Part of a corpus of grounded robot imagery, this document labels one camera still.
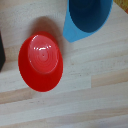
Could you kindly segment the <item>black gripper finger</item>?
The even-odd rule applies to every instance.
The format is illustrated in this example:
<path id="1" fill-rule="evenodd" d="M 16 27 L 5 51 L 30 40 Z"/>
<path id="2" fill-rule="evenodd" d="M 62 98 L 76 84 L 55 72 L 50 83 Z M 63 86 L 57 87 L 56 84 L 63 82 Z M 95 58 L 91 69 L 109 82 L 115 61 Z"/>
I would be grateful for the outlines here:
<path id="1" fill-rule="evenodd" d="M 0 33 L 0 71 L 5 63 L 5 52 L 4 52 L 4 47 L 3 47 L 3 42 L 2 42 L 2 37 Z"/>

